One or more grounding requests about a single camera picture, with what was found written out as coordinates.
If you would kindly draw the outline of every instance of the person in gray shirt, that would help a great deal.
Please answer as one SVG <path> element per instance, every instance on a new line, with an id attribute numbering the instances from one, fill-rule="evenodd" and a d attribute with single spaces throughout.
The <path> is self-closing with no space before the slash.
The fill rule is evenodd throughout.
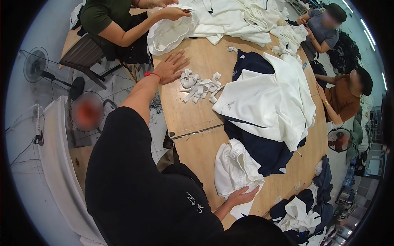
<path id="1" fill-rule="evenodd" d="M 316 52 L 325 53 L 333 48 L 339 39 L 337 28 L 346 20 L 346 12 L 338 4 L 329 4 L 326 11 L 311 10 L 298 17 L 297 24 L 305 25 L 307 39 L 301 43 L 308 60 L 313 60 Z"/>

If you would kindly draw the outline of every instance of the chair backrest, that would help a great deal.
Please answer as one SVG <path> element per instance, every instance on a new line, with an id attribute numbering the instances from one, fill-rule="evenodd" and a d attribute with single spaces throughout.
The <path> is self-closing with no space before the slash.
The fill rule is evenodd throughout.
<path id="1" fill-rule="evenodd" d="M 104 57 L 101 48 L 85 33 L 62 57 L 60 64 L 71 63 L 90 68 Z"/>

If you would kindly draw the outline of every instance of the white wall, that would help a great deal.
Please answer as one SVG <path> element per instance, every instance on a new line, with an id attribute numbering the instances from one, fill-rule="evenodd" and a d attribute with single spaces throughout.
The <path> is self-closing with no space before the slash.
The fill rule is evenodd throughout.
<path id="1" fill-rule="evenodd" d="M 384 72 L 383 62 L 379 55 L 379 49 L 375 46 L 376 51 L 371 49 L 371 45 L 364 33 L 364 26 L 362 25 L 360 19 L 364 19 L 360 13 L 356 10 L 356 7 L 349 1 L 345 0 L 347 4 L 353 10 L 353 13 L 348 7 L 343 3 L 342 0 L 324 0 L 325 4 L 336 3 L 341 8 L 343 8 L 348 17 L 345 22 L 342 23 L 342 30 L 349 34 L 352 40 L 354 40 L 360 50 L 361 63 L 360 65 L 365 68 L 371 75 L 372 81 L 374 83 L 372 87 L 371 95 L 374 97 L 374 106 L 380 106 L 382 104 L 382 93 L 385 91 L 385 85 L 382 78 L 382 72 Z"/>
<path id="2" fill-rule="evenodd" d="M 60 60 L 64 41 L 69 29 L 71 11 L 81 0 L 48 0 L 30 26 L 21 49 L 30 51 L 34 47 L 44 47 L 50 60 Z M 25 56 L 19 54 L 11 73 L 6 100 L 5 128 L 7 128 L 26 109 L 35 103 L 44 108 L 52 98 L 51 83 L 41 79 L 37 83 L 28 83 L 23 75 Z M 49 63 L 48 72 L 63 81 L 68 81 L 70 69 Z M 68 92 L 53 85 L 54 99 Z M 13 161 L 35 136 L 36 109 L 26 113 L 14 130 L 6 133 L 9 161 Z M 21 155 L 17 161 L 39 159 L 38 149 L 34 145 Z M 11 167 L 16 188 L 27 213 L 34 225 L 49 245 L 79 246 L 79 235 L 71 230 L 61 215 L 45 181 L 40 161 L 28 161 Z"/>

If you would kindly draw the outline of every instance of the hand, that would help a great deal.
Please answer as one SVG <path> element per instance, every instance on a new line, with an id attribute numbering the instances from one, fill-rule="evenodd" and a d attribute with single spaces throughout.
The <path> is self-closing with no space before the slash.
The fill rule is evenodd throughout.
<path id="1" fill-rule="evenodd" d="M 316 82 L 316 88 L 317 88 L 317 90 L 318 90 L 318 92 L 319 92 L 320 99 L 321 99 L 322 101 L 323 101 L 324 99 L 326 99 L 327 97 L 325 96 L 323 87 L 321 87 L 317 82 Z"/>
<path id="2" fill-rule="evenodd" d="M 169 19 L 172 21 L 178 20 L 182 16 L 191 17 L 190 13 L 186 13 L 178 7 L 162 8 L 156 13 L 161 17 L 161 19 Z"/>
<path id="3" fill-rule="evenodd" d="M 239 189 L 237 191 L 234 191 L 229 198 L 227 199 L 226 203 L 228 203 L 231 207 L 244 204 L 247 202 L 251 202 L 253 198 L 255 198 L 255 195 L 258 192 L 259 186 L 256 187 L 253 191 L 243 194 L 249 189 L 249 186 L 246 186 L 242 189 Z"/>
<path id="4" fill-rule="evenodd" d="M 170 4 L 178 4 L 177 0 L 153 0 L 153 2 L 156 7 L 163 7 L 163 8 L 167 7 L 167 5 Z"/>
<path id="5" fill-rule="evenodd" d="M 184 54 L 185 50 L 180 50 L 176 53 L 171 52 L 157 65 L 153 72 L 160 76 L 160 84 L 168 84 L 181 76 L 182 71 L 175 72 L 187 65 L 190 60 L 190 58 L 185 59 Z"/>
<path id="6" fill-rule="evenodd" d="M 308 32 L 307 36 L 312 38 L 313 37 L 312 31 L 309 28 L 307 28 L 306 26 L 304 26 L 304 27 L 305 27 L 305 30 Z"/>
<path id="7" fill-rule="evenodd" d="M 306 22 L 307 21 L 304 18 L 302 18 L 302 16 L 298 17 L 297 19 L 297 24 L 299 25 L 305 24 Z"/>

